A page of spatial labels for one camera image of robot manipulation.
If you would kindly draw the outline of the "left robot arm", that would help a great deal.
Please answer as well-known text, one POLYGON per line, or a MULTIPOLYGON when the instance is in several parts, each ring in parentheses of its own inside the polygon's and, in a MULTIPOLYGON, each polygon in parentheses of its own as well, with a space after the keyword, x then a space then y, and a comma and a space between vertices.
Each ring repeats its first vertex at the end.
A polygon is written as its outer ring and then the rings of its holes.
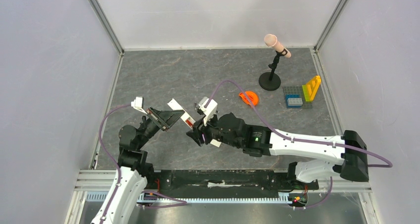
POLYGON ((148 108, 145 113, 138 127, 125 125, 119 130, 116 174, 93 224, 128 223, 141 193, 156 180, 153 165, 146 162, 148 153, 142 148, 160 130, 169 130, 185 112, 148 108))

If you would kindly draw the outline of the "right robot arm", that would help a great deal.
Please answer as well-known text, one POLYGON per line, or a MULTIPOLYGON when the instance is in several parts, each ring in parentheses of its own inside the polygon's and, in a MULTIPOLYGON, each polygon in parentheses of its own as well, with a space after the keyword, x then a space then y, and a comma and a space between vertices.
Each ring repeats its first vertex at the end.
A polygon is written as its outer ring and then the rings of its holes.
POLYGON ((330 176, 354 182, 369 180, 367 147, 354 131, 345 131, 342 136, 271 131, 265 126, 246 124, 229 113, 221 117, 214 115, 211 119, 204 116, 186 134, 199 146, 226 144, 251 157, 289 155, 308 158, 307 162, 289 164, 286 182, 292 188, 330 176))

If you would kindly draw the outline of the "white remote control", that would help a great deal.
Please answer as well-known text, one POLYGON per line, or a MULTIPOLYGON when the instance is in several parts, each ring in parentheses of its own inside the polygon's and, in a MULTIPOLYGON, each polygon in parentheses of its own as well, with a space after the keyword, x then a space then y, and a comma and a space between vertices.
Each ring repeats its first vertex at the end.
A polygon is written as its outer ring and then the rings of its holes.
POLYGON ((174 98, 172 98, 168 103, 167 103, 167 105, 172 109, 172 110, 174 110, 174 111, 177 111, 177 110, 182 110, 184 113, 182 114, 182 116, 181 116, 181 120, 190 128, 190 129, 192 129, 193 128, 193 125, 194 125, 194 123, 196 122, 188 113, 187 113, 187 111, 174 99, 174 98), (189 125, 187 122, 186 122, 186 120, 187 119, 189 119, 192 123, 193 123, 193 125, 189 125))

